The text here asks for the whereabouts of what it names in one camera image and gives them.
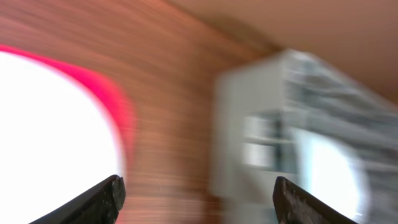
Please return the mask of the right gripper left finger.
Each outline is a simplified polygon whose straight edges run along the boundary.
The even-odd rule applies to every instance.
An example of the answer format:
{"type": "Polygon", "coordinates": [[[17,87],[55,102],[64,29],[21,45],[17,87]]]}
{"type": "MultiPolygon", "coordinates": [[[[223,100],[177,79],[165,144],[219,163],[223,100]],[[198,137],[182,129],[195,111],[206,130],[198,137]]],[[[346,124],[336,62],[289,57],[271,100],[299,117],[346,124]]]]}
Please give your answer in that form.
{"type": "Polygon", "coordinates": [[[31,224],[115,224],[125,199],[124,179],[111,175],[31,224]]]}

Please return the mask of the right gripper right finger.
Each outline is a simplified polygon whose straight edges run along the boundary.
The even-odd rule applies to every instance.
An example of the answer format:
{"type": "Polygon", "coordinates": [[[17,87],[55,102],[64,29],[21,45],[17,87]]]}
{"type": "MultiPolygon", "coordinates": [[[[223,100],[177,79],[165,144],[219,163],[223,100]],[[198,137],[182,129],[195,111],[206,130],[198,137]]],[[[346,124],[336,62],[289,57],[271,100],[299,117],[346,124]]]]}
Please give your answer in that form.
{"type": "Polygon", "coordinates": [[[279,224],[357,224],[282,176],[272,199],[279,224]]]}

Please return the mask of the light blue plate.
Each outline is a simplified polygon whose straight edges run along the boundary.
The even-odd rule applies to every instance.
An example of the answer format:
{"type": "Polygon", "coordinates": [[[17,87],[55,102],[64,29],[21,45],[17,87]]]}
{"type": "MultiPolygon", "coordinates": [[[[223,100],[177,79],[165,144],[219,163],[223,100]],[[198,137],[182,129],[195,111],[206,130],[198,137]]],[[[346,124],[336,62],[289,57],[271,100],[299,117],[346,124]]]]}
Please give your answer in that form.
{"type": "Polygon", "coordinates": [[[30,223],[124,175],[116,123],[82,83],[1,52],[1,222],[30,223]]]}

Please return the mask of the light blue bowl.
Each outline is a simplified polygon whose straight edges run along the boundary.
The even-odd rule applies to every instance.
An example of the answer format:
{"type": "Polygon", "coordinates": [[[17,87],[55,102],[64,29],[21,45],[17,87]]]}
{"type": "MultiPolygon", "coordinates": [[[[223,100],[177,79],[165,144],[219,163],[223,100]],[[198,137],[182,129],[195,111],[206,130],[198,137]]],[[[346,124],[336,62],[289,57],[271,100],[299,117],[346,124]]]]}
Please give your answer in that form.
{"type": "Polygon", "coordinates": [[[340,214],[366,223],[371,191],[363,163],[343,141],[306,131],[292,131],[300,186],[340,214]]]}

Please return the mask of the grey dishwasher rack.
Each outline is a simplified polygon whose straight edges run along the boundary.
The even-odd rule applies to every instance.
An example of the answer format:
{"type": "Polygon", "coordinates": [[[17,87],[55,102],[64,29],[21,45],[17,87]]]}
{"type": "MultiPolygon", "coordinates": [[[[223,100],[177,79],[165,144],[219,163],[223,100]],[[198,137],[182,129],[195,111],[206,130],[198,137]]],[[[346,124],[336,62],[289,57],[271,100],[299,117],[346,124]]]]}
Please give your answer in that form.
{"type": "Polygon", "coordinates": [[[397,106],[315,55],[286,50],[216,81],[211,192],[224,223],[276,223],[278,176],[300,186],[294,129],[351,146],[368,176],[366,223],[397,222],[397,106]]]}

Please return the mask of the red serving tray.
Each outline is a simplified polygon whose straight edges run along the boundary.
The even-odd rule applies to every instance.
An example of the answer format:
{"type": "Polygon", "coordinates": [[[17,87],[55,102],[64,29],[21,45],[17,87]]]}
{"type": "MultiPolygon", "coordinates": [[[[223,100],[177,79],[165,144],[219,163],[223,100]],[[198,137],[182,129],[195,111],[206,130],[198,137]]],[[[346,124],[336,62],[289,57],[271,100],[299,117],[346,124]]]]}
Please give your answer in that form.
{"type": "Polygon", "coordinates": [[[132,102],[122,88],[104,75],[70,63],[44,57],[25,50],[1,45],[1,51],[27,57],[44,63],[77,81],[92,92],[108,110],[114,120],[124,146],[125,171],[133,165],[136,143],[137,118],[132,102]]]}

